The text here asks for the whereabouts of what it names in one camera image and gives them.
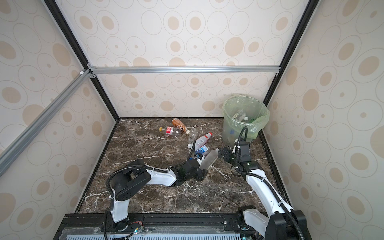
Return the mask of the large clear square bottle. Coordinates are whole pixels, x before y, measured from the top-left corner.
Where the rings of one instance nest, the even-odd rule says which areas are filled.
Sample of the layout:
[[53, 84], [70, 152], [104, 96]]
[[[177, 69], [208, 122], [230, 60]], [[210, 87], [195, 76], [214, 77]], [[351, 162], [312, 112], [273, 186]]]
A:
[[219, 155], [219, 149], [211, 150], [207, 156], [202, 159], [200, 163], [200, 169], [209, 170], [209, 168], [214, 164]]

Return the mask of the blue label clear bottle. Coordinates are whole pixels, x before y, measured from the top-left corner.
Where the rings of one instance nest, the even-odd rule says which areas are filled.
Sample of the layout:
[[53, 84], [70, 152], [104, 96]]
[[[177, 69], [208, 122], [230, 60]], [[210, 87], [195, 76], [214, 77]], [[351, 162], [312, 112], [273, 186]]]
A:
[[206, 146], [200, 147], [198, 150], [195, 151], [195, 154], [199, 160], [202, 160], [204, 157], [206, 157], [210, 152], [210, 149]]

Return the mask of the red cap white bottle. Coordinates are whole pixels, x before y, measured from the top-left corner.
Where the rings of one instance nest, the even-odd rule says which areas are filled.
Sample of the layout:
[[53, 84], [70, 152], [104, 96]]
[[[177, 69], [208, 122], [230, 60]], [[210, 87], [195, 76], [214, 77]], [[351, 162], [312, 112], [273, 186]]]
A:
[[[200, 147], [204, 146], [208, 139], [212, 136], [213, 134], [212, 133], [207, 133], [199, 138], [196, 139], [195, 141], [195, 150], [198, 150]], [[188, 144], [188, 148], [189, 149], [192, 149], [193, 147], [193, 143], [192, 144]]]

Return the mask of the yellow cap red label bottle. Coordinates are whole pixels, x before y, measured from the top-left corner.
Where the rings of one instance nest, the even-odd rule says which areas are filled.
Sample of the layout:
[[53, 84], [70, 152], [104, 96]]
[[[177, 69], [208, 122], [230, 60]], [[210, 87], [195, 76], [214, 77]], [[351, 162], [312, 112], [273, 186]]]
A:
[[168, 136], [178, 136], [182, 133], [182, 131], [176, 127], [165, 127], [165, 128], [160, 127], [159, 132], [166, 134]]

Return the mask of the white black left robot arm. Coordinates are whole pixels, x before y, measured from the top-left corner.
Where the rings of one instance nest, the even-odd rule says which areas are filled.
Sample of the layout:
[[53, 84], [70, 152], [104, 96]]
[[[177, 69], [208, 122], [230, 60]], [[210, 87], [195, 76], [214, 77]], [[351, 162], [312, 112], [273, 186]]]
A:
[[139, 159], [110, 174], [106, 187], [110, 193], [110, 213], [114, 223], [128, 218], [130, 199], [147, 185], [178, 187], [191, 179], [204, 180], [209, 167], [197, 159], [167, 169], [151, 167]]

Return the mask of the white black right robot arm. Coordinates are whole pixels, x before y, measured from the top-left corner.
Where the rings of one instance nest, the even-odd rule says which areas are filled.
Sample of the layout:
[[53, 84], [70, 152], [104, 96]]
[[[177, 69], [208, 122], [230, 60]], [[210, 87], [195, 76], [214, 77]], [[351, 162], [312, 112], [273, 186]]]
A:
[[253, 228], [265, 240], [307, 240], [307, 219], [302, 211], [294, 210], [268, 180], [261, 165], [251, 158], [250, 143], [240, 141], [233, 148], [219, 150], [219, 159], [232, 165], [252, 187], [263, 204], [266, 214], [245, 207], [239, 210], [241, 228]]

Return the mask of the mesh bin with green liner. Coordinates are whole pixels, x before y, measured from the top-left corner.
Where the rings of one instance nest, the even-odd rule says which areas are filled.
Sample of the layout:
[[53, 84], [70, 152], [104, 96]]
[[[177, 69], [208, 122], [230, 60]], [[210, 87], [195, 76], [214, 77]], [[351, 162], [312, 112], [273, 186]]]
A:
[[247, 141], [256, 139], [269, 119], [270, 111], [258, 99], [246, 95], [234, 95], [228, 98], [222, 107], [224, 117], [222, 139], [233, 147], [241, 130], [247, 127]]

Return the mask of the clear crushed unlabeled bottle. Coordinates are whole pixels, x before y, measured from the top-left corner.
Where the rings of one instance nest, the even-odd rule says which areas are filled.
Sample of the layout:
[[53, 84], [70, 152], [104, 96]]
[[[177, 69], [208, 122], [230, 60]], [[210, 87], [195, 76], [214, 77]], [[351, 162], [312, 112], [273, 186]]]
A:
[[199, 131], [196, 128], [190, 128], [187, 134], [188, 134], [188, 143], [192, 144], [198, 138]]

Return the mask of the brown tea bottle at back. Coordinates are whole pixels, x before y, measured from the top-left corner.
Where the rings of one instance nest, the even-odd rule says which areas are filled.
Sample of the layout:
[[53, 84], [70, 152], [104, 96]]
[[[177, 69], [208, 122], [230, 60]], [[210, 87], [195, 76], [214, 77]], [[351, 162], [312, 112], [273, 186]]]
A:
[[181, 120], [179, 120], [178, 118], [173, 118], [172, 124], [174, 127], [180, 129], [183, 133], [186, 133], [187, 135], [190, 134], [190, 130], [188, 130], [187, 127], [185, 126], [185, 124]]

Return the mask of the horizontal aluminium back rail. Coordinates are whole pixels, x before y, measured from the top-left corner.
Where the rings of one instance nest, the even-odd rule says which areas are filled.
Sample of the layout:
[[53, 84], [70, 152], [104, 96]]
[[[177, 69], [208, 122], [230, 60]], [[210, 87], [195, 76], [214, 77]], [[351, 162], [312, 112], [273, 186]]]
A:
[[279, 66], [91, 67], [95, 74], [278, 73]]

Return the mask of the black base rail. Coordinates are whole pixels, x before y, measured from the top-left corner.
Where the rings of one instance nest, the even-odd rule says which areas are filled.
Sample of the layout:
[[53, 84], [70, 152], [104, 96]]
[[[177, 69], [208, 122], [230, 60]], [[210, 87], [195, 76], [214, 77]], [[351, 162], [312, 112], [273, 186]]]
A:
[[272, 240], [247, 226], [238, 213], [129, 214], [114, 223], [110, 214], [65, 215], [55, 240]]

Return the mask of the diagonal aluminium left rail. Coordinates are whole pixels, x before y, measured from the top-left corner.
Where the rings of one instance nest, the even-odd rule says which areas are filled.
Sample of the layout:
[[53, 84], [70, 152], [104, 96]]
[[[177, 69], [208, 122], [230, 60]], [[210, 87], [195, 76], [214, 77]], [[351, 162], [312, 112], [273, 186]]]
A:
[[32, 140], [50, 122], [68, 99], [77, 91], [83, 82], [91, 76], [90, 70], [83, 70], [42, 113], [7, 147], [1, 155], [1, 175], [3, 175]]

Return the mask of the black right corner post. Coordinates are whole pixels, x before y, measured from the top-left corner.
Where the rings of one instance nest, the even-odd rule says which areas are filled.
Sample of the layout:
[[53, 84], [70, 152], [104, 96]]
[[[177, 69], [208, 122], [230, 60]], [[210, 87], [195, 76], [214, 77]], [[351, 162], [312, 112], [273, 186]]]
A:
[[284, 54], [284, 57], [282, 59], [282, 62], [280, 64], [280, 70], [277, 73], [277, 75], [274, 77], [271, 86], [269, 87], [269, 90], [264, 98], [264, 105], [268, 106], [268, 104], [271, 102], [271, 99], [277, 90], [277, 87], [283, 77], [283, 74], [288, 68], [288, 65], [293, 57], [293, 54], [310, 22], [311, 17], [313, 16], [318, 4], [319, 0], [310, 0], [308, 1], [308, 4], [303, 12], [302, 17], [300, 18], [300, 21], [298, 23], [298, 26], [293, 34], [293, 37], [288, 45], [288, 48]]

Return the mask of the black corner post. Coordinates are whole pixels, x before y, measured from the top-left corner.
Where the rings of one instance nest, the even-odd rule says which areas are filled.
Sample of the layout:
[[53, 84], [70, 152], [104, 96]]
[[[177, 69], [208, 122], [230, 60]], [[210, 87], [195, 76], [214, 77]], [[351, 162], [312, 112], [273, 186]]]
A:
[[318, 4], [319, 0], [310, 0], [308, 1], [308, 4], [303, 12], [302, 17], [300, 18], [300, 21], [298, 23], [298, 26], [293, 34], [293, 37], [288, 45], [288, 48], [284, 54], [284, 57], [282, 59], [282, 62], [280, 64], [280, 70], [277, 73], [277, 75], [274, 77], [271, 86], [269, 87], [269, 90], [264, 98], [264, 105], [268, 106], [268, 104], [271, 102], [271, 99], [277, 90], [277, 87], [283, 77], [283, 74], [288, 68], [288, 65], [293, 57], [293, 54], [310, 22], [311, 17], [313, 16]]
[[93, 75], [91, 77], [91, 81], [96, 88], [97, 92], [99, 93], [101, 99], [103, 100], [104, 104], [106, 105], [107, 109], [109, 110], [110, 114], [112, 115], [113, 119], [118, 122], [120, 120], [120, 117], [115, 110], [115, 108], [112, 105], [112, 102], [110, 101], [109, 97], [106, 94], [106, 91], [102, 87], [101, 82], [99, 81], [96, 74], [93, 73], [91, 70], [91, 65], [80, 46], [77, 38], [75, 37], [74, 33], [71, 30], [71, 27], [68, 25], [64, 15], [62, 14], [61, 10], [59, 9], [59, 5], [56, 3], [56, 1], [52, 0], [44, 0], [44, 3], [48, 7], [49, 12], [52, 14], [55, 22], [59, 26], [59, 29], [64, 34], [64, 37], [66, 38], [67, 42], [69, 43], [70, 47], [72, 48], [73, 52], [75, 53], [77, 59], [80, 61], [80, 64], [85, 70], [89, 70], [91, 74]]

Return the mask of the black left corner post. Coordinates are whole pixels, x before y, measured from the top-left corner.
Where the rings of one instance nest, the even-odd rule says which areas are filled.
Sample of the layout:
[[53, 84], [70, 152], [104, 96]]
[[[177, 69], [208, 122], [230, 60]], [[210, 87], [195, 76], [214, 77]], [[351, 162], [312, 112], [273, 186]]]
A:
[[61, 10], [59, 9], [59, 5], [56, 3], [56, 1], [52, 0], [44, 0], [44, 3], [48, 7], [49, 12], [52, 14], [55, 22], [59, 26], [59, 29], [64, 34], [64, 37], [66, 38], [67, 42], [69, 43], [70, 47], [72, 48], [73, 52], [75, 53], [77, 59], [80, 61], [80, 64], [85, 70], [89, 70], [91, 74], [93, 75], [91, 77], [91, 81], [96, 88], [97, 92], [99, 93], [101, 99], [103, 100], [104, 104], [106, 105], [107, 109], [109, 110], [110, 114], [112, 115], [113, 119], [118, 122], [120, 120], [120, 117], [115, 110], [115, 108], [112, 105], [112, 102], [110, 101], [109, 97], [106, 94], [106, 91], [102, 87], [101, 82], [99, 81], [96, 74], [93, 73], [91, 70], [91, 65], [80, 46], [77, 38], [75, 37], [74, 33], [71, 30], [71, 27], [68, 25], [64, 15], [62, 14]]

